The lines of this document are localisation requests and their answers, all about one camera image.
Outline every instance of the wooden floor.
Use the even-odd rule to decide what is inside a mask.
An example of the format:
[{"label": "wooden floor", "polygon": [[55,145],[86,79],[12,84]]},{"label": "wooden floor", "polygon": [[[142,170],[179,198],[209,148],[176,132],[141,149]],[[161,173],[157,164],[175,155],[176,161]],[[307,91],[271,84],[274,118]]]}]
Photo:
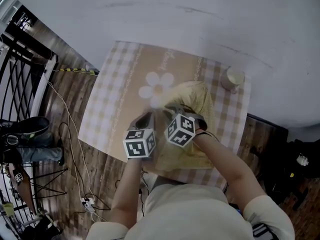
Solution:
[{"label": "wooden floor", "polygon": [[[87,62],[40,21],[30,31],[37,40],[59,55],[60,64],[58,68],[86,67]],[[66,101],[78,130],[95,80],[95,76],[75,72],[55,72],[53,74],[51,82]],[[50,120],[50,130],[54,133],[56,139],[58,139],[59,125],[61,122],[67,123],[68,116],[64,103],[51,89],[48,90],[44,98],[41,113]],[[42,205],[50,212],[60,228],[63,229],[62,236],[65,239],[85,239],[93,222],[80,202],[79,187],[70,152],[67,128],[63,126],[61,130],[63,130],[62,139],[65,146],[64,155],[66,160],[62,168],[69,168],[69,170],[49,184],[48,187],[58,191],[66,191],[67,194],[44,198]],[[79,179],[80,193],[81,197],[83,197],[84,193],[90,193],[89,178],[73,125],[70,126],[70,131],[75,163],[84,182],[83,190],[82,181]],[[277,141],[282,137],[283,133],[279,132],[275,127],[247,117],[238,156],[251,167],[255,174],[258,174],[260,162],[257,156],[251,152],[252,147],[255,147],[258,153],[263,153],[270,145],[276,145]],[[115,182],[121,178],[124,163],[83,142],[81,142],[81,145],[90,175],[92,192],[99,196],[107,205],[110,205],[116,190]],[[50,173],[60,169],[61,167],[55,162],[44,162],[39,167],[37,173]],[[44,185],[46,182],[48,180],[43,179],[39,181],[39,184]],[[304,189],[306,186],[310,188],[310,192],[298,211],[292,210],[294,196],[289,196],[280,207],[290,216],[296,231],[296,239],[320,240],[319,180],[306,180],[301,189]],[[41,195],[49,196],[52,193],[44,191]],[[107,209],[106,205],[101,201],[97,201],[96,206],[101,209]],[[99,210],[97,213],[103,218],[108,217],[107,210]]]}]

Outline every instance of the white wall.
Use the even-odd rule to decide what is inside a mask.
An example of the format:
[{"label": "white wall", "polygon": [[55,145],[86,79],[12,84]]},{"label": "white wall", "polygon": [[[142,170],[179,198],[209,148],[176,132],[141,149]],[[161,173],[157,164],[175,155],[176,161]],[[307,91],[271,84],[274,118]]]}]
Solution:
[{"label": "white wall", "polygon": [[98,69],[113,40],[215,59],[253,77],[249,112],[320,122],[320,0],[20,0]]}]

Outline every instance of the white mug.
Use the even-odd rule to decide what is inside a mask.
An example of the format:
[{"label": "white mug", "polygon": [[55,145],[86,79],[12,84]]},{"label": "white mug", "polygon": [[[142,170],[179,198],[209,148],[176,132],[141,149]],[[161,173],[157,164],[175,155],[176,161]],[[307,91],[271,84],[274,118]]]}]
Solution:
[{"label": "white mug", "polygon": [[220,78],[220,83],[222,87],[232,94],[236,94],[239,88],[239,85],[244,83],[245,73],[243,71],[236,71],[232,68],[226,69]]}]

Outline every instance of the checkered tablecloth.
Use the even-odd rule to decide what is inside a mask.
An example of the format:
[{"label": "checkered tablecloth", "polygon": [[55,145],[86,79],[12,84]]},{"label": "checkered tablecloth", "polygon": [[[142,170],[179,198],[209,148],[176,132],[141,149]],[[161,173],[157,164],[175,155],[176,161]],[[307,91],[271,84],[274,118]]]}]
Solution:
[{"label": "checkered tablecloth", "polygon": [[[189,80],[203,80],[210,90],[215,112],[216,136],[223,145],[236,154],[247,118],[251,91],[250,78],[246,76],[238,92],[231,94],[220,84],[220,76],[227,68],[221,63],[179,51],[130,42],[116,42],[106,58],[87,103],[79,139],[125,161],[124,150],[124,155],[119,156],[119,152],[115,152],[119,149],[113,148],[115,143],[123,145],[122,135],[117,132],[117,129],[133,119],[127,118],[127,108],[124,107],[124,103],[134,109],[135,101],[130,103],[132,86],[137,85],[137,82],[143,82],[144,79],[139,80],[139,74],[142,74],[143,70],[155,70],[154,68],[140,69],[141,65],[150,63],[149,59],[153,58],[153,54],[154,60],[157,60],[157,54],[161,54],[163,58],[158,67],[159,70],[165,69],[170,61],[175,62],[180,58],[184,62],[190,59],[191,62],[188,64],[191,64],[192,79]],[[179,67],[179,63],[176,62],[174,67]],[[226,186],[225,179],[215,168],[175,169],[171,172],[163,172],[162,175],[184,183],[210,185],[222,189]]]}]

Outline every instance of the jeans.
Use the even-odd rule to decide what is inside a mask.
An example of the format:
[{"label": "jeans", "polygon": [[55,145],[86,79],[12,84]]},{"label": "jeans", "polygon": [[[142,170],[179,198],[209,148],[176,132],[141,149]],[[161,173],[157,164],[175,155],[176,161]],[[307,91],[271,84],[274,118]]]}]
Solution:
[{"label": "jeans", "polygon": [[22,162],[39,162],[44,160],[59,161],[62,158],[61,147],[51,147],[54,136],[51,132],[31,138],[28,142],[19,143],[16,150],[22,157]]}]

